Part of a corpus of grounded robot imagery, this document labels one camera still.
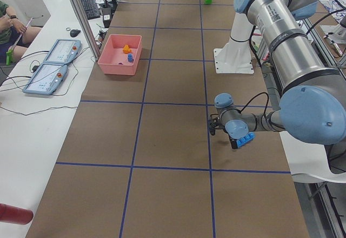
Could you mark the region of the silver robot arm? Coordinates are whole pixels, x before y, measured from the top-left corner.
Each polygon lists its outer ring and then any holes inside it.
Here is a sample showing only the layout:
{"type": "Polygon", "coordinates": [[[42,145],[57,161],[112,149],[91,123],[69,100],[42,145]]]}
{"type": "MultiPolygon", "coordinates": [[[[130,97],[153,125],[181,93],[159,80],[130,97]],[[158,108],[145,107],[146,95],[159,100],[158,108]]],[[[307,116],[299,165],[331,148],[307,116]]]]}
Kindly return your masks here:
{"type": "Polygon", "coordinates": [[[345,79],[339,70],[323,65],[298,21],[312,16],[317,0],[234,0],[236,12],[228,43],[215,49],[218,73],[251,73],[251,35],[255,29],[268,47],[282,87],[279,109],[260,115],[244,114],[231,95],[215,97],[217,117],[209,132],[228,134],[238,149],[256,131],[287,131],[313,144],[335,144],[345,139],[345,79]]]}

